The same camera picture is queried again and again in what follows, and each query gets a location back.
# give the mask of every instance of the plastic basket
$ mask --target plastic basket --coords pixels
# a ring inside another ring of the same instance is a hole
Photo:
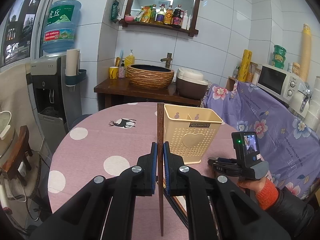
[[[185,164],[200,163],[222,122],[209,108],[165,104],[164,141]]]

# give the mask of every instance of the pink tablecloth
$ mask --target pink tablecloth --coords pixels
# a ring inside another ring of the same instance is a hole
[[[136,165],[138,157],[150,153],[151,143],[156,142],[156,124],[156,103],[114,106],[79,123],[53,155],[48,181],[52,211],[58,210],[95,176],[111,178]],[[211,177],[208,157],[235,158],[233,131],[236,130],[227,124],[221,125],[202,162],[190,166]],[[188,230],[164,198],[164,237],[161,237],[156,190],[152,197],[136,199],[132,239],[185,240]]]

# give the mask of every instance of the mirror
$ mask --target mirror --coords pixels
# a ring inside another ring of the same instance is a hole
[[[131,8],[131,15],[136,16],[137,13],[141,10],[141,7],[147,5],[156,5],[156,12],[158,13],[160,10],[161,4],[165,5],[165,11],[169,5],[172,5],[172,9],[178,6],[178,4],[182,5],[182,10],[185,12],[187,10],[188,15],[192,15],[193,7],[194,7],[195,0],[133,0],[132,8]]]

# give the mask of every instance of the hand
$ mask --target hand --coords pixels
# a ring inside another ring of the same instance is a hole
[[[258,194],[267,182],[267,177],[263,177],[260,180],[242,180],[238,181],[238,186],[242,188],[248,188]]]

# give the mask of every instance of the metal bolt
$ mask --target metal bolt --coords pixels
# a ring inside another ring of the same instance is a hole
[[[104,178],[102,176],[97,176],[93,179],[93,181],[97,184],[101,183],[104,181]]]
[[[228,181],[228,179],[227,179],[226,176],[220,175],[218,177],[218,181],[221,182],[221,183],[226,183]]]
[[[131,169],[133,172],[140,172],[142,168],[140,166],[133,166]]]
[[[189,169],[189,167],[188,166],[181,166],[180,168],[179,168],[179,171],[181,171],[181,172],[188,172],[190,169]]]

